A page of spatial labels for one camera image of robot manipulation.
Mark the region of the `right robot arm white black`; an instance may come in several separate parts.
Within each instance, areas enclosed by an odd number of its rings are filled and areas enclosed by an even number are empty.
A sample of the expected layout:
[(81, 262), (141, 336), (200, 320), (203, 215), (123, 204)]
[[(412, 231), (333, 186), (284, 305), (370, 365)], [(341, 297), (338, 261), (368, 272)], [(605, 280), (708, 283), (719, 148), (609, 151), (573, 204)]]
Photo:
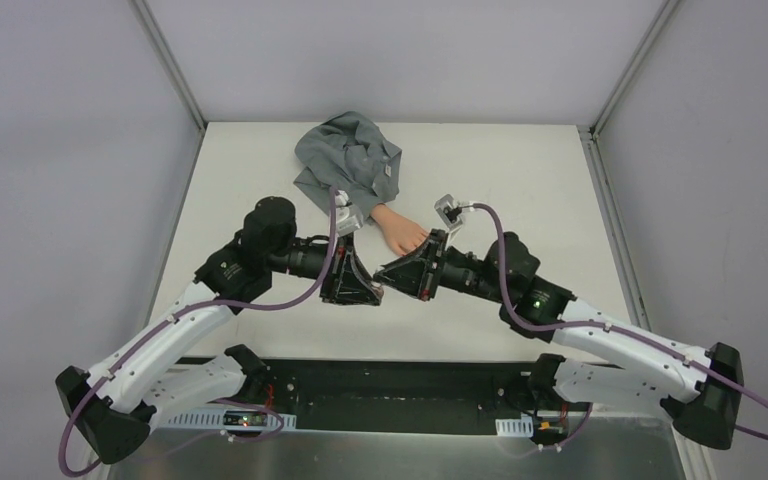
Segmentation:
[(724, 343), (692, 346), (619, 322), (537, 274), (540, 261), (506, 232), (484, 258), (447, 244), (434, 230), (410, 254), (375, 272), (376, 282), (421, 301), (439, 288), (499, 304), (499, 317), (519, 335), (586, 352), (588, 364), (542, 354), (527, 376), (529, 400), (543, 410), (559, 403), (597, 403), (668, 420), (703, 446), (732, 446), (743, 382), (739, 352)]

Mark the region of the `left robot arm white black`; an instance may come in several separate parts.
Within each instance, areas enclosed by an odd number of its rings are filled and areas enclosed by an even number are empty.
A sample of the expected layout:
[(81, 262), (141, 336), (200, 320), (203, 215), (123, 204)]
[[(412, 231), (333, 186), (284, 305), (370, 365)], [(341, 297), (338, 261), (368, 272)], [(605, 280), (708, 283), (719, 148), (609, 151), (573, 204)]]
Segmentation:
[(277, 273), (310, 280), (308, 296), (339, 306), (377, 306), (383, 291), (359, 261), (353, 234), (359, 209), (347, 193), (327, 195), (329, 231), (297, 236), (296, 209), (283, 197), (259, 200), (233, 238), (212, 253), (168, 310), (89, 369), (65, 368), (55, 385), (68, 420), (58, 445), (61, 472), (76, 477), (66, 453), (78, 431), (111, 465), (133, 454), (166, 421), (207, 403), (234, 397), (257, 402), (266, 365), (238, 345), (179, 374), (172, 366), (197, 342), (244, 311), (265, 311), (260, 297)]

